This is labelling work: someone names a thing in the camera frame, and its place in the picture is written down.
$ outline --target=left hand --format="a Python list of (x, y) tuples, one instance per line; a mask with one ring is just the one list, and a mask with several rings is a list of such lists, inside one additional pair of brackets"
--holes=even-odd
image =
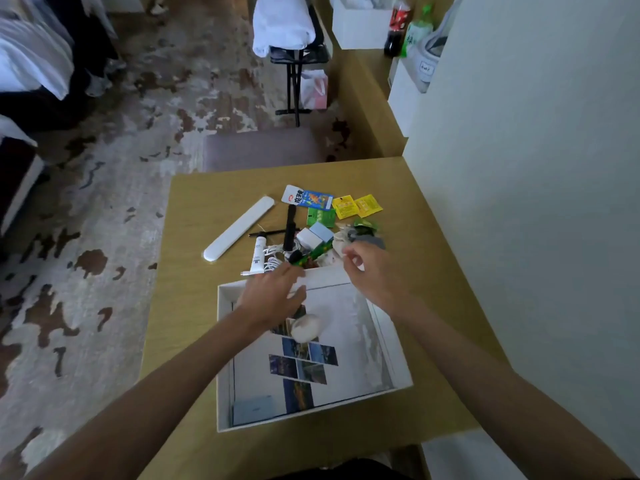
[(305, 275), (300, 266), (281, 264), (275, 271), (249, 278), (238, 300), (238, 311), (258, 333), (265, 332), (292, 316), (307, 298), (307, 288), (300, 286), (291, 298), (291, 287)]

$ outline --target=yellow sachet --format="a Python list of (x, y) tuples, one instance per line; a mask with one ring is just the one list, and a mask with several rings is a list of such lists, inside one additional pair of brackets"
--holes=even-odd
[(365, 195), (364, 197), (356, 199), (355, 202), (358, 208), (358, 215), (360, 217), (367, 217), (372, 214), (375, 214), (376, 212), (380, 212), (380, 210), (382, 210), (382, 207), (380, 207), (380, 204), (378, 204), (376, 199), (371, 194)]
[(358, 206), (356, 202), (353, 201), (351, 195), (334, 198), (331, 205), (335, 209), (338, 219), (346, 219), (358, 213)]

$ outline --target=carpet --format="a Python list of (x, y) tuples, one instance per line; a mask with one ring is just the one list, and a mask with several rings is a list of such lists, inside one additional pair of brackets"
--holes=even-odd
[[(115, 17), (126, 71), (78, 128), (34, 135), (47, 167), (1, 243), (0, 479), (137, 380), (171, 177), (199, 171), (204, 135), (294, 125), (246, 0), (167, 5)], [(336, 104), (301, 121), (354, 156)]]

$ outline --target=wooden desk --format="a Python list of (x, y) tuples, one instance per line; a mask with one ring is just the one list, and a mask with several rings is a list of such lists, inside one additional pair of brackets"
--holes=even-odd
[[(237, 281), (249, 268), (255, 240), (241, 238), (215, 263), (204, 261), (202, 251), (261, 196), (279, 201), (287, 184), (354, 198), (372, 193), (384, 207), (372, 218), (411, 290), (478, 345), (506, 360), (411, 172), (397, 157), (174, 177), (142, 376), (216, 322), (217, 287)], [(267, 230), (283, 228), (286, 214), (287, 206), (277, 203), (260, 224)], [(299, 227), (306, 218), (307, 210), (299, 209)], [(476, 421), (417, 343), (406, 330), (398, 333), (413, 387), (218, 434), (213, 382), (142, 478), (268, 478), (475, 428)]]

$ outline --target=hand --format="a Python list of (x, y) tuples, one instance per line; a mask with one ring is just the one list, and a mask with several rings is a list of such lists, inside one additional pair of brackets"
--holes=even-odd
[[(419, 301), (407, 291), (388, 252), (369, 242), (358, 241), (343, 252), (344, 270), (353, 285), (391, 318), (404, 318)], [(363, 263), (364, 271), (361, 271), (357, 266)]]
[(256, 333), (263, 333), (292, 316), (307, 298), (307, 288), (300, 286), (291, 298), (291, 287), (305, 275), (300, 266), (281, 264), (275, 271), (249, 278), (238, 300), (238, 310)]

